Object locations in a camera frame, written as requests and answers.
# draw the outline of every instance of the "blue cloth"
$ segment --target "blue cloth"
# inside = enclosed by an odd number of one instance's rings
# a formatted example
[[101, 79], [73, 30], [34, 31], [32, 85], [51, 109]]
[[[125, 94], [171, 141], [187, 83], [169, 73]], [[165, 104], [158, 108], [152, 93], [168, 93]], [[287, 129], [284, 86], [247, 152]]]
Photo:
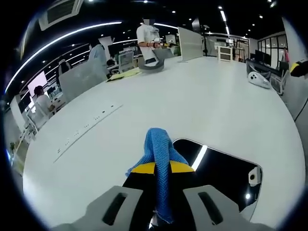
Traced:
[[126, 173], [126, 176], [128, 176], [132, 169], [138, 165], [155, 162], [157, 170], [155, 207], [158, 216], [167, 223], [172, 223], [173, 221], [168, 203], [168, 167], [170, 160], [188, 165], [184, 157], [174, 149], [171, 139], [165, 130], [150, 128], [144, 141], [144, 156]]

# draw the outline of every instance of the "person sitting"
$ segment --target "person sitting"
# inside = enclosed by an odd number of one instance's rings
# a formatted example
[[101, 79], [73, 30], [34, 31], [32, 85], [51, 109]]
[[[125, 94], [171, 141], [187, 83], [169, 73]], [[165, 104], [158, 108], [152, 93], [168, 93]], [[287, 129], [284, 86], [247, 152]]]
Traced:
[[114, 66], [116, 64], [113, 57], [110, 57], [110, 59], [107, 61], [107, 66]]
[[37, 86], [34, 88], [34, 94], [37, 96], [36, 103], [41, 107], [42, 111], [50, 118], [55, 106], [51, 103], [47, 95], [44, 94], [43, 87]]

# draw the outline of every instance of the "black ceiling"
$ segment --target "black ceiling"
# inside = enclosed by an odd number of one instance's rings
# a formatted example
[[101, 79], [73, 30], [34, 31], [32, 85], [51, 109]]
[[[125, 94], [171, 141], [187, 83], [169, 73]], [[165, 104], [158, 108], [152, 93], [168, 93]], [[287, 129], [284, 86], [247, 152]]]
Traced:
[[[17, 94], [27, 80], [40, 69], [45, 67], [45, 73], [53, 69], [53, 66], [49, 68], [45, 65], [59, 55], [76, 48], [72, 47], [72, 44], [76, 46], [85, 44], [90, 38], [99, 38], [101, 34], [111, 36], [115, 38], [115, 41], [127, 40], [128, 37], [135, 39], [136, 29], [140, 26], [145, 14], [153, 15], [158, 23], [188, 29], [192, 28], [189, 18], [198, 17], [200, 24], [208, 25], [211, 32], [226, 33], [218, 6], [222, 6], [225, 12], [230, 34], [245, 36], [248, 33], [248, 38], [260, 39], [283, 31], [281, 16], [275, 8], [269, 7], [267, 0], [190, 0], [181, 1], [181, 3], [178, 0], [148, 0], [147, 3], [143, 3], [143, 0], [93, 0], [92, 2], [84, 0], [77, 16], [61, 21], [45, 31], [41, 31], [38, 21], [34, 22], [24, 56], [22, 60], [15, 59], [8, 72], [8, 79], [38, 49], [68, 32], [99, 23], [121, 21], [122, 24], [90, 29], [53, 44], [25, 66], [10, 86], [8, 94], [11, 96]], [[172, 28], [159, 27], [159, 29], [161, 37], [168, 32], [173, 32]], [[80, 51], [76, 50], [71, 53], [74, 56]]]

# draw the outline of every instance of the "white table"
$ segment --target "white table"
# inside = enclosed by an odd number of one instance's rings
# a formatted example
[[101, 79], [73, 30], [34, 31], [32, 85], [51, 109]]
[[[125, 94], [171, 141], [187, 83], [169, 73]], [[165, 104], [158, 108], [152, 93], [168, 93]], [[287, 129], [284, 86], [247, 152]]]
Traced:
[[[276, 227], [290, 212], [304, 187], [305, 161], [277, 93], [248, 83], [245, 64], [178, 60], [166, 60], [160, 73], [97, 85], [39, 131], [26, 157], [24, 192], [48, 225], [75, 221], [90, 202], [122, 185], [126, 170], [143, 155], [151, 127], [166, 129], [172, 140], [185, 137], [260, 165], [263, 181], [252, 222]], [[123, 106], [53, 163], [59, 143], [108, 101]]]

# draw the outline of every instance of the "cable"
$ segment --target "cable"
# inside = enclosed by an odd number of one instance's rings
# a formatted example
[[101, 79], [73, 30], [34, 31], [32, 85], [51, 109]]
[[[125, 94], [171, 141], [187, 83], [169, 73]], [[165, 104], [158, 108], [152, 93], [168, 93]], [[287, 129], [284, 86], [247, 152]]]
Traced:
[[308, 102], [308, 97], [307, 97], [307, 100], [306, 100], [306, 102], [305, 102], [303, 108], [300, 110], [300, 112], [298, 113], [297, 117], [295, 118], [294, 122], [296, 122], [297, 118], [299, 117], [299, 115], [300, 115], [300, 114], [302, 113], [302, 111], [304, 110], [304, 108], [305, 108], [307, 102]]

